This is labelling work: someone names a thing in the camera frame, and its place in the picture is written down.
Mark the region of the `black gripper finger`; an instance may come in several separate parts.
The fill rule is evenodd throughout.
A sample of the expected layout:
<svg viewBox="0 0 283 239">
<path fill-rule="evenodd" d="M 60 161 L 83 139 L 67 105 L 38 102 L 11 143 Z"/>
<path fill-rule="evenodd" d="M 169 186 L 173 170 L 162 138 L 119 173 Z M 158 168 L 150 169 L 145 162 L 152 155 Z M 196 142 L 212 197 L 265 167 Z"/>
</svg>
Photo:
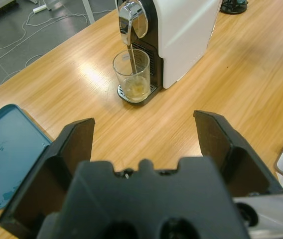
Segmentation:
<svg viewBox="0 0 283 239">
<path fill-rule="evenodd" d="M 283 187 L 258 154 L 222 115 L 195 110 L 202 155 L 214 160 L 234 197 L 283 194 Z"/>
<path fill-rule="evenodd" d="M 91 159 L 94 126 L 93 118 L 64 126 L 1 213 L 1 228 L 14 236 L 36 236 L 45 218 L 61 209 L 78 164 Z"/>
</svg>

